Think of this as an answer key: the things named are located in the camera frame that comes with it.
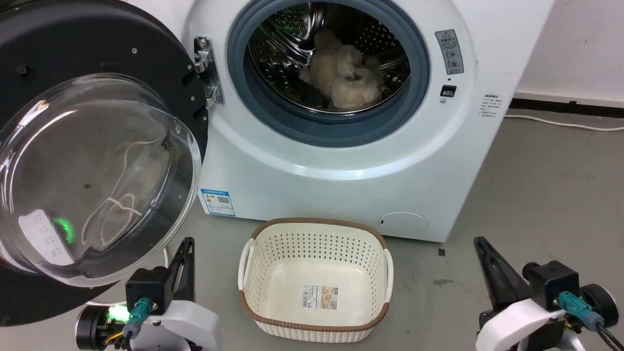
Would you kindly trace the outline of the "round drain filter cover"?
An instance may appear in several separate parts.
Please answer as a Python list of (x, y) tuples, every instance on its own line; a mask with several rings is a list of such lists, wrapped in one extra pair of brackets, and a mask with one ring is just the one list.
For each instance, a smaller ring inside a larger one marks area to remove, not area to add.
[(425, 218), (406, 212), (386, 214), (380, 218), (378, 225), (384, 235), (401, 238), (419, 238), (429, 227)]

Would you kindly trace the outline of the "cream perforated laundry basket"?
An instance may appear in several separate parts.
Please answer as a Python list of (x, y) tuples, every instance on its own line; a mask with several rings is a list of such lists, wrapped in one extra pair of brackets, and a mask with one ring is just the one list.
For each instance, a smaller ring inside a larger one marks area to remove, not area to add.
[[(265, 333), (341, 344), (368, 337), (390, 308), (393, 259), (368, 225), (327, 218), (276, 218), (260, 225), (238, 266), (243, 311)], [(337, 309), (301, 306), (303, 285), (339, 288)]]

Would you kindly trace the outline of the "perforated steel drum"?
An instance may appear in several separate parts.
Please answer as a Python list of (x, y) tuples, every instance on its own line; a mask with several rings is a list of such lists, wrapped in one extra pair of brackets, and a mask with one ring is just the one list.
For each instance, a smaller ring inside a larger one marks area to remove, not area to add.
[(334, 33), (343, 44), (354, 46), (364, 59), (377, 59), (382, 80), (379, 104), (403, 89), (410, 77), (410, 63), (398, 38), (381, 20), (335, 2), (300, 2), (272, 13), (248, 41), (248, 54), (256, 70), (279, 97), (330, 116), (360, 112), (337, 109), (329, 98), (299, 77), (312, 64), (314, 37), (323, 30)]

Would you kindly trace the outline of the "paper label in basket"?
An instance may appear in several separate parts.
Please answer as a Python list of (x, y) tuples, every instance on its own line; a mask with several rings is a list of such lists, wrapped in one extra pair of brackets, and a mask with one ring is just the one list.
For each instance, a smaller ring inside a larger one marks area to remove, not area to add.
[(301, 306), (306, 309), (335, 311), (339, 288), (327, 285), (303, 285)]

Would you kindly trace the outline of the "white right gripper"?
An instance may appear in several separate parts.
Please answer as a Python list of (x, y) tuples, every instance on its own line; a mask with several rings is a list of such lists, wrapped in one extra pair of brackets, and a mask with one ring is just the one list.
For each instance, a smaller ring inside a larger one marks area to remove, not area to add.
[(475, 351), (588, 351), (579, 338), (583, 330), (619, 351), (619, 340), (609, 331), (619, 320), (609, 291), (588, 284), (580, 287), (580, 297), (562, 292), (554, 301), (559, 309), (548, 312), (529, 298), (527, 282), (485, 237), (476, 237), (474, 246), (492, 308), (510, 305), (477, 333)]

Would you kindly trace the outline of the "black baseboard strip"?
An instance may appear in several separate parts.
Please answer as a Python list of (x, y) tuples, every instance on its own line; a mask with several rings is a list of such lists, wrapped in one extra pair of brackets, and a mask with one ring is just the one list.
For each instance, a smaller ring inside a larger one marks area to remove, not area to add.
[(579, 104), (574, 100), (569, 102), (553, 102), (531, 100), (528, 98), (513, 98), (509, 109), (624, 119), (624, 108)]

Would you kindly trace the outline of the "blue energy label sticker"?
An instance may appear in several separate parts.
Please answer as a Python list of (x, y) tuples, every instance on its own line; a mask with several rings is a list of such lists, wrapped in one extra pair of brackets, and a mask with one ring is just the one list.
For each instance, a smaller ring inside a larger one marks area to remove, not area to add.
[(197, 194), (206, 214), (236, 217), (230, 194), (227, 191), (200, 188)]

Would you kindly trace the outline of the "silver door hinge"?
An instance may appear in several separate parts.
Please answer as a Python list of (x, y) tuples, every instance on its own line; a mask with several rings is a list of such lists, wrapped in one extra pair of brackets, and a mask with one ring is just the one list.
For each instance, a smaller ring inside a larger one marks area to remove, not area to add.
[(224, 93), (215, 58), (215, 50), (208, 37), (194, 39), (195, 69), (204, 85), (206, 107), (224, 103)]

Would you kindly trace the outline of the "beige plush doll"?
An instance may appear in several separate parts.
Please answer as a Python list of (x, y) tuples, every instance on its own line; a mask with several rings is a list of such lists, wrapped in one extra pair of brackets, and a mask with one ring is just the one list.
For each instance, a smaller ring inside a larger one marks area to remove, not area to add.
[(332, 31), (314, 36), (315, 52), (299, 79), (317, 89), (338, 110), (359, 110), (377, 104), (383, 97), (383, 74), (379, 60), (364, 56), (343, 44)]

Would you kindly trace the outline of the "small text sticker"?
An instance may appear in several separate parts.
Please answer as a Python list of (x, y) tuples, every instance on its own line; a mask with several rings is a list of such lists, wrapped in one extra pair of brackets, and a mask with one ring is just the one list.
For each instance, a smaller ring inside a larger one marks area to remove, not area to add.
[(485, 94), (478, 109), (478, 116), (497, 117), (502, 109), (502, 99), (497, 94)]

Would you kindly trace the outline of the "grey warning sticker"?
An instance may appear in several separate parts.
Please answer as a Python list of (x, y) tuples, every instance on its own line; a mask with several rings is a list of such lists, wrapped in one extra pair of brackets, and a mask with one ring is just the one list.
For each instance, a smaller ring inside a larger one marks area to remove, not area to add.
[(454, 29), (435, 32), (448, 75), (464, 73), (462, 51)]

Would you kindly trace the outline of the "black washer door with glass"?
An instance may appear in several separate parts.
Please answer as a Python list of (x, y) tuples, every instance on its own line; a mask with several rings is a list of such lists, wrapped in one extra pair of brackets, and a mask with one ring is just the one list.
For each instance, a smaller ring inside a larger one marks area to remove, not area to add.
[(67, 313), (174, 237), (204, 87), (138, 0), (0, 0), (0, 328)]

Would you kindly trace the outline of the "white front-load washing machine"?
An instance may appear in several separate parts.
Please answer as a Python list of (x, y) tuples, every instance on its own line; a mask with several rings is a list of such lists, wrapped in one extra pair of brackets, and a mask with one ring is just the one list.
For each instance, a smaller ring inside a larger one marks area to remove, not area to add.
[[(191, 53), (215, 51), (224, 103), (208, 108), (200, 188), (227, 191), (238, 218), (333, 218), (379, 228), (394, 212), (420, 215), (415, 240), (446, 242), (488, 155), (556, 0), (393, 0), (425, 38), (431, 74), (417, 112), (397, 131), (356, 147), (310, 146), (258, 120), (227, 66), (231, 26), (248, 0), (138, 0), (163, 16)], [(454, 29), (464, 73), (448, 75), (435, 32)], [(497, 117), (478, 116), (497, 94)]]

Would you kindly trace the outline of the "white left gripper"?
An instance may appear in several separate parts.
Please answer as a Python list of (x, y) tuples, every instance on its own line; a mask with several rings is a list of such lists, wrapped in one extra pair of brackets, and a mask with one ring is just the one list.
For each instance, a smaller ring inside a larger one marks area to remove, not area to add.
[(163, 315), (148, 314), (146, 304), (127, 311), (125, 304), (89, 302), (76, 322), (81, 351), (221, 351), (223, 328), (216, 313), (195, 303), (195, 240), (185, 237), (169, 266)]

